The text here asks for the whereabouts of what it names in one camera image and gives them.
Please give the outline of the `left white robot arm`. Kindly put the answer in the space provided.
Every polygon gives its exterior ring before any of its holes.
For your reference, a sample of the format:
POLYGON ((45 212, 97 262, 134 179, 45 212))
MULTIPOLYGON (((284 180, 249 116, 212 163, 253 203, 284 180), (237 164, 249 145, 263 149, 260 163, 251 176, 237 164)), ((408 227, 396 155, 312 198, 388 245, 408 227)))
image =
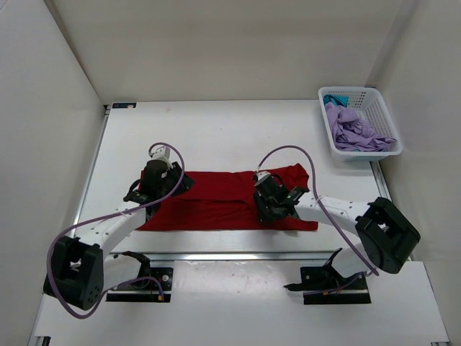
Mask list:
POLYGON ((115 210, 115 217, 91 224, 75 238, 61 236, 53 246, 43 291, 61 294, 63 300, 88 311, 100 297, 118 286, 145 289, 158 283, 151 278, 147 256, 133 251, 113 254, 113 249, 132 231, 145 225, 167 197, 190 191, 194 180, 178 163, 160 159, 147 162, 140 179, 134 181, 115 210))

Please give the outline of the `red t shirt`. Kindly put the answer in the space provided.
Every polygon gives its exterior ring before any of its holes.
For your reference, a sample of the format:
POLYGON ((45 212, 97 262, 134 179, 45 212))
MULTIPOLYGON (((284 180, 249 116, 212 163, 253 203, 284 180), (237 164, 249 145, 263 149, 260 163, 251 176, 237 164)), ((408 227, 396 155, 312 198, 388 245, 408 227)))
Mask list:
POLYGON ((254 173, 194 172, 191 189, 170 197, 140 231, 275 230, 316 231, 315 221, 285 218, 262 223, 253 199, 254 173))

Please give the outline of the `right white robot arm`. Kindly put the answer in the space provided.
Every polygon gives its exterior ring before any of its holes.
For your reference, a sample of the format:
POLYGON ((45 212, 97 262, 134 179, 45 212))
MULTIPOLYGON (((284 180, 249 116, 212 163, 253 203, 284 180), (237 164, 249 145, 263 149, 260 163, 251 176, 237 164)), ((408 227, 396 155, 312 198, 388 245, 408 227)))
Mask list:
POLYGON ((320 196, 303 187, 288 189, 268 172, 254 176, 254 201, 262 223, 298 220, 333 226, 347 243, 311 275, 309 284, 287 289, 340 289, 367 273, 397 274, 421 240, 420 233, 387 198, 371 203, 320 196))

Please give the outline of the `purple t shirt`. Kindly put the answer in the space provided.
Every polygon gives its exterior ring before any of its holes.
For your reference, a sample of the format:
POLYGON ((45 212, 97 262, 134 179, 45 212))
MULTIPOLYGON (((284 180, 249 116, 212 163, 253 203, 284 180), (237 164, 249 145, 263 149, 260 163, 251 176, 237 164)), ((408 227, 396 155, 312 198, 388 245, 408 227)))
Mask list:
POLYGON ((377 133, 352 109, 329 102, 325 104, 325 111, 334 146, 340 151, 384 152, 397 142, 395 138, 377 133))

